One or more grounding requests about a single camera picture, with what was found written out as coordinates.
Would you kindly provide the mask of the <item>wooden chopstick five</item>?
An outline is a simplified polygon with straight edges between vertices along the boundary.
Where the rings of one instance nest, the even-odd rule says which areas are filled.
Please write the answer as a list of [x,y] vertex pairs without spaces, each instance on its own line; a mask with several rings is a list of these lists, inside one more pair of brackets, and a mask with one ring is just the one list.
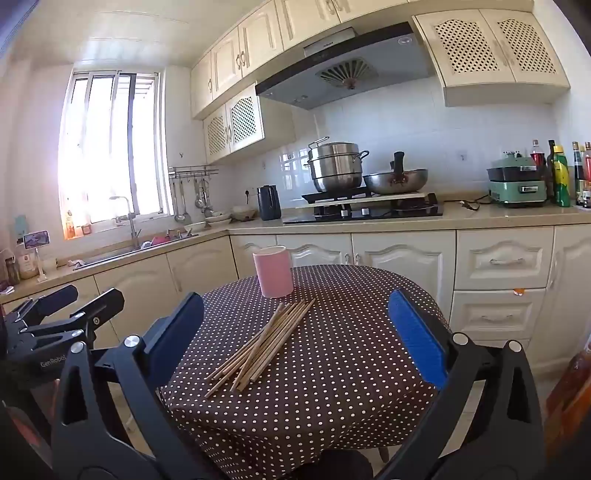
[[283,344],[290,339],[290,335],[293,334],[294,330],[296,330],[301,320],[304,319],[305,315],[308,314],[308,311],[311,310],[312,305],[315,304],[315,299],[311,301],[304,302],[303,305],[294,309],[294,313],[287,318],[287,323],[281,328],[280,333],[276,335],[273,341],[270,343],[270,346],[263,351],[262,357],[257,360],[256,364],[253,366],[252,371],[247,376],[247,382],[255,382],[260,375],[263,374],[264,369],[270,364],[273,357],[279,353],[280,349],[283,347]]

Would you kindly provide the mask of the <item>wooden chopstick two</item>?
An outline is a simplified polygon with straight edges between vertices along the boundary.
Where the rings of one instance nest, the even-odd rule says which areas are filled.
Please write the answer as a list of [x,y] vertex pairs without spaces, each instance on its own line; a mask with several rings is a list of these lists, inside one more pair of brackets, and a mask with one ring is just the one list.
[[271,335],[283,325],[283,321],[287,320],[287,316],[290,315],[295,307],[297,307],[297,303],[287,306],[280,303],[274,311],[273,316],[270,318],[270,321],[263,327],[263,330],[250,339],[249,342],[236,351],[228,361],[223,363],[221,367],[218,367],[207,377],[208,380],[214,381],[214,384],[211,389],[205,393],[205,399],[211,398],[211,396],[231,378],[235,378],[232,388],[235,388],[240,381],[242,381],[246,372],[249,371],[250,366],[252,366],[253,362],[259,357],[260,351],[262,351],[266,341],[270,340]]

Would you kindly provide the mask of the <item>wooden chopstick one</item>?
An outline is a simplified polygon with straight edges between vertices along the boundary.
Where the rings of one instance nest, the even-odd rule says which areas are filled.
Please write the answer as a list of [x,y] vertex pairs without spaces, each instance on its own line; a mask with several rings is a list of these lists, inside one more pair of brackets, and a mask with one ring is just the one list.
[[254,335],[252,339],[246,342],[245,345],[240,347],[238,351],[235,352],[235,354],[232,354],[228,358],[228,360],[221,364],[221,366],[219,366],[216,370],[211,372],[211,374],[209,374],[205,378],[205,380],[207,382],[219,381],[222,378],[225,378],[226,376],[231,377],[233,374],[235,374],[236,370],[240,370],[242,368],[242,364],[245,363],[246,357],[249,356],[249,351],[252,350],[252,346],[256,343],[257,340],[259,340],[260,336],[262,336],[263,329],[260,330],[259,333]]

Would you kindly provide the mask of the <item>wooden chopstick three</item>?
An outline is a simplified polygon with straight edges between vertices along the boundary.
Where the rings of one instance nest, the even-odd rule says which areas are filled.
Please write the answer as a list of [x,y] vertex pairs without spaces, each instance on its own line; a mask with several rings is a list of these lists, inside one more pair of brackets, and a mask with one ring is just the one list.
[[280,306],[277,307],[276,312],[273,313],[273,317],[270,319],[270,322],[267,323],[266,327],[263,329],[262,336],[260,336],[259,340],[257,340],[252,346],[252,350],[249,351],[249,356],[246,357],[245,363],[242,364],[242,368],[239,370],[238,376],[235,378],[235,382],[232,383],[232,392],[238,391],[238,389],[242,387],[242,384],[245,382],[247,372],[249,371],[250,367],[252,367],[252,364],[256,362],[257,357],[259,357],[259,351],[263,349],[264,342],[266,342],[267,338],[273,335],[273,332],[280,327],[281,321],[287,320],[287,316],[290,315],[291,311],[293,311],[298,305],[300,304],[297,302],[291,303],[287,306],[280,304]]

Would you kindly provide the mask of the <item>orange snack package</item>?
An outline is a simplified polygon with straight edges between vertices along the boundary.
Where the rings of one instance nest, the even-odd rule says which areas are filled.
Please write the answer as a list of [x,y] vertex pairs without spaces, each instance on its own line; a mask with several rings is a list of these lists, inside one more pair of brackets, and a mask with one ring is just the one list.
[[590,413],[590,339],[571,359],[546,400],[545,445],[549,457],[572,440]]

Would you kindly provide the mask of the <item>window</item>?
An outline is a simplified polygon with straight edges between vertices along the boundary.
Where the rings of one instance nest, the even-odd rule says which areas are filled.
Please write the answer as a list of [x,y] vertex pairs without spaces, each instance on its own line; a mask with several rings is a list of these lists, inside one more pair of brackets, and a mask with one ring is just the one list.
[[128,224],[126,196],[149,220],[171,211],[157,72],[72,73],[58,141],[58,198],[67,240]]

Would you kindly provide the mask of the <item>pink cylindrical cup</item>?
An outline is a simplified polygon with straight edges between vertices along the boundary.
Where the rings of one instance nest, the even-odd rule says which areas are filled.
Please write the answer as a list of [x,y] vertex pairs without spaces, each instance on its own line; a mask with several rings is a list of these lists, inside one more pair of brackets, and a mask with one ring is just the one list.
[[252,254],[263,297],[281,298],[294,291],[290,253],[284,246],[260,249]]

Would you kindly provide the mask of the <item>white stone board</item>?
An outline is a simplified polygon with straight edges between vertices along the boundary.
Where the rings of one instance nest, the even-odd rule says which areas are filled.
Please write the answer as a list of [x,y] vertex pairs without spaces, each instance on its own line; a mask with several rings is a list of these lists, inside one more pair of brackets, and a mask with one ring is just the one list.
[[428,192],[414,192],[400,195],[375,195],[371,197],[359,197],[352,199],[339,199],[332,201],[319,201],[312,204],[301,204],[294,207],[295,210],[329,207],[329,206],[342,206],[342,205],[356,205],[356,204],[367,204],[376,202],[394,202],[407,199],[423,199],[429,196]]

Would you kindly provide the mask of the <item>green electric cooker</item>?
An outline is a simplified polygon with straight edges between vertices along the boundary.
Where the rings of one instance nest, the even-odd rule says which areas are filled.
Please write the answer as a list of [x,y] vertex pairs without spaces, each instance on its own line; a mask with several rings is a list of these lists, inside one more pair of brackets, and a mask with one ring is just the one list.
[[537,206],[547,200],[542,169],[531,157],[506,153],[487,169],[489,197],[506,207]]

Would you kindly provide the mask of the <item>stacked white bowls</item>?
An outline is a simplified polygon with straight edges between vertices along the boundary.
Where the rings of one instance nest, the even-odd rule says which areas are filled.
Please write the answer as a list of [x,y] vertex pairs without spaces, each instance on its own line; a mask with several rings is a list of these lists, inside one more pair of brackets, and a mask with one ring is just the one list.
[[233,206],[231,209],[231,217],[238,222],[252,221],[256,218],[257,209],[249,205]]

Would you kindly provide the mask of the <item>dark sauce bottle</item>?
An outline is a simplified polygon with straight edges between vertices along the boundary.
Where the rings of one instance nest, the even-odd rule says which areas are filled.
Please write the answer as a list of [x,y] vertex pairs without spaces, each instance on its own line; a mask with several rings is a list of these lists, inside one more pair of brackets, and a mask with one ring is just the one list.
[[555,181],[555,172],[554,172],[554,157],[555,157],[555,146],[556,142],[554,140],[549,140],[549,155],[546,158],[546,187],[547,187],[547,194],[548,199],[551,203],[556,203],[556,181]]

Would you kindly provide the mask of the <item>dark blue electric kettle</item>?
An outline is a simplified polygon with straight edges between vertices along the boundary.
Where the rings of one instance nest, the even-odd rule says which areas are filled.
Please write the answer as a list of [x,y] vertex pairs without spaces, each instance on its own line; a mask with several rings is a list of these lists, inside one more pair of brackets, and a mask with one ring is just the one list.
[[281,218],[280,196],[276,185],[264,185],[256,189],[259,217],[263,221]]

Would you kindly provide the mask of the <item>upper left lattice cabinet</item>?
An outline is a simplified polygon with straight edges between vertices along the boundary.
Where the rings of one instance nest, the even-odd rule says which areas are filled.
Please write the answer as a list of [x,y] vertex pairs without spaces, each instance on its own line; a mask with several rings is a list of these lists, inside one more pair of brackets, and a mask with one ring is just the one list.
[[232,163],[296,139],[290,106],[256,95],[252,84],[204,120],[206,162]]

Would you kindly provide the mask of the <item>grey range hood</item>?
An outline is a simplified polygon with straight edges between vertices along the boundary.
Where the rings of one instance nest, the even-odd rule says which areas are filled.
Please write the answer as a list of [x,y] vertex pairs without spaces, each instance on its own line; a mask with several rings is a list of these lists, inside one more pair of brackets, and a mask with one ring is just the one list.
[[256,95],[297,108],[428,78],[433,66],[409,23],[327,46],[256,85]]

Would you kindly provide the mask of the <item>wall utensil rack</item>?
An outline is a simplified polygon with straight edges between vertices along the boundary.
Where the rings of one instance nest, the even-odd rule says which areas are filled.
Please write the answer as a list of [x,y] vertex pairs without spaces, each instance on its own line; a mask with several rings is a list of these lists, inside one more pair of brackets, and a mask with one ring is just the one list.
[[218,168],[211,165],[169,167],[170,180],[211,178],[219,173]]

